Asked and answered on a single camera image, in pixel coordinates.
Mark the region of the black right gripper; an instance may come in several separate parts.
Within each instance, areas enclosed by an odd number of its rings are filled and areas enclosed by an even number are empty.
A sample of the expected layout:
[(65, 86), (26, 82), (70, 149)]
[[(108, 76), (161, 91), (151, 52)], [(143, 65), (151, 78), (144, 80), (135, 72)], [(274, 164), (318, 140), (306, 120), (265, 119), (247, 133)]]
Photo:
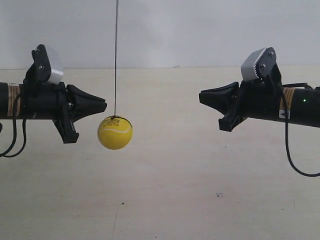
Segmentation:
[(239, 86), (239, 83), (234, 81), (225, 86), (201, 90), (199, 93), (201, 104), (223, 115), (218, 120), (220, 130), (231, 132), (247, 118), (284, 121), (279, 117), (281, 101), (279, 88), (271, 91), (264, 83)]

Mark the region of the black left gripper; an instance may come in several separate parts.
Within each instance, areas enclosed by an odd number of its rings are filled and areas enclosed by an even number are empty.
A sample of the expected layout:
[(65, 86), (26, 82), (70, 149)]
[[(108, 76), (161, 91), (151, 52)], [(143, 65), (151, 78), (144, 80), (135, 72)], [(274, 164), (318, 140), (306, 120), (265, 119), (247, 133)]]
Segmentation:
[[(69, 100), (75, 106), (69, 111)], [(30, 120), (51, 120), (64, 144), (74, 144), (79, 138), (74, 123), (88, 116), (105, 112), (106, 100), (89, 94), (75, 85), (67, 87), (40, 83), (23, 95), (23, 117)]]

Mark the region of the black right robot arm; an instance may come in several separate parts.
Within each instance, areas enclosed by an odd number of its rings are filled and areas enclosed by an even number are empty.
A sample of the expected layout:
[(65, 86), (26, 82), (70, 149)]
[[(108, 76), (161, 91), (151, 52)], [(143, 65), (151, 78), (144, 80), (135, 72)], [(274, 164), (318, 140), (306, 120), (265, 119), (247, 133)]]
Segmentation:
[(221, 114), (219, 128), (231, 132), (247, 118), (290, 124), (320, 126), (320, 89), (285, 84), (283, 92), (268, 91), (262, 83), (243, 85), (232, 82), (218, 88), (201, 90), (199, 102)]

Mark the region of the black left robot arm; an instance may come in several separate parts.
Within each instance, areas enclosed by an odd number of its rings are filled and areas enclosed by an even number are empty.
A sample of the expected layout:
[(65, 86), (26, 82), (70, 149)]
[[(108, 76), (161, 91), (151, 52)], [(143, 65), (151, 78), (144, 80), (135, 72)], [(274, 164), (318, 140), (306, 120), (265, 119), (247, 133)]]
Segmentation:
[(11, 120), (51, 120), (64, 144), (74, 144), (79, 138), (74, 123), (82, 118), (103, 113), (106, 100), (86, 93), (72, 84), (40, 83), (0, 84), (0, 118)]

